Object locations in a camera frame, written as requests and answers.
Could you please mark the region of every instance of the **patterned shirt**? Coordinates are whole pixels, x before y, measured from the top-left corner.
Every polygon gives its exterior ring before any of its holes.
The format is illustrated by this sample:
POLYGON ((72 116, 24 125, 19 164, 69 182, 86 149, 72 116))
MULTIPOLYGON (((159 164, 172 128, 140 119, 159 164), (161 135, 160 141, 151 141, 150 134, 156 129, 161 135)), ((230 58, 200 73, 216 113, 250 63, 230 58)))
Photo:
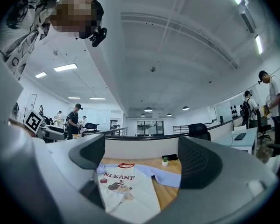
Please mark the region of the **patterned shirt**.
POLYGON ((20 80, 37 37, 47 36, 43 24, 57 5, 56 0, 17 0, 0 24, 0 53, 13 75, 20 80))

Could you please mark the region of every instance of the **wooden table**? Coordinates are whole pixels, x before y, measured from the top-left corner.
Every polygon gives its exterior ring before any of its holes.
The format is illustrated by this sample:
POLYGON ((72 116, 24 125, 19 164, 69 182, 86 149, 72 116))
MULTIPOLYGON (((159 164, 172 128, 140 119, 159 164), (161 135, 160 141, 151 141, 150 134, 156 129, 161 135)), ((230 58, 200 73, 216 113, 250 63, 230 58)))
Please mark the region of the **wooden table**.
POLYGON ((82 134, 73 134, 73 139, 78 139, 78 138, 81 138, 82 137, 82 134))
MULTIPOLYGON (((168 166, 162 165, 161 158, 154 158, 154 159, 110 159, 110 158, 103 158, 102 162, 104 164, 120 164, 120 163, 136 163, 151 166, 154 168, 158 168, 167 172, 181 174, 182 166, 180 161, 169 161, 168 166)), ((171 203, 178 194, 178 188, 163 186, 159 184, 154 178, 152 179, 154 190, 157 194, 160 208, 161 210, 164 209, 169 203, 171 203)))

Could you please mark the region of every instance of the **doorway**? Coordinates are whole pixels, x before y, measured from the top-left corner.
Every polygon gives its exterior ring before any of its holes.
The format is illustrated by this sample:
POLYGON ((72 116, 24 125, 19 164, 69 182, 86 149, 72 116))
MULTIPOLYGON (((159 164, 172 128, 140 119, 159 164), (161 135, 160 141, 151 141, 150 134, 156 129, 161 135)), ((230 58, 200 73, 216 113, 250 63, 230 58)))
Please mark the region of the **doorway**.
POLYGON ((118 123, 117 120, 111 119, 111 120, 110 120, 110 129, 112 129, 112 126, 113 126, 113 125, 117 125, 117 123, 118 123))

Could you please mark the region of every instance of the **black backpack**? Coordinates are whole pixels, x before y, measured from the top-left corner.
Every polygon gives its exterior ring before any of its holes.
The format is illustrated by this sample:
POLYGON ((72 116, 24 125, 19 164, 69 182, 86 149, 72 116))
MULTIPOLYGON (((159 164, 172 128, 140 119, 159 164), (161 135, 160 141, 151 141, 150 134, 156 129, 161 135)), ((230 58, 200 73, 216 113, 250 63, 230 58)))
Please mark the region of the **black backpack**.
POLYGON ((244 101, 243 106, 242 106, 244 120, 248 120, 249 117, 251 116, 251 109, 250 109, 250 105, 249 105, 248 101, 249 101, 249 99, 247 101, 244 101))

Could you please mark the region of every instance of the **backpack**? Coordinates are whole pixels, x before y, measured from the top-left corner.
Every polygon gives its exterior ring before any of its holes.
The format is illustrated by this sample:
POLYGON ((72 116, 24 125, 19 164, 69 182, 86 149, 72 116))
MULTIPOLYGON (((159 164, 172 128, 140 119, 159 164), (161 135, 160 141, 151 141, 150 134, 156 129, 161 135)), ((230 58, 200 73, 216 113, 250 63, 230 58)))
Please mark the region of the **backpack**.
POLYGON ((248 103, 249 99, 247 101, 244 101, 243 106, 242 106, 242 111, 243 111, 243 114, 244 114, 243 115, 244 120, 248 120, 249 117, 251 116, 251 109, 250 109, 250 105, 248 103))
POLYGON ((65 129, 67 129, 67 127, 69 126, 70 113, 66 116, 65 129))

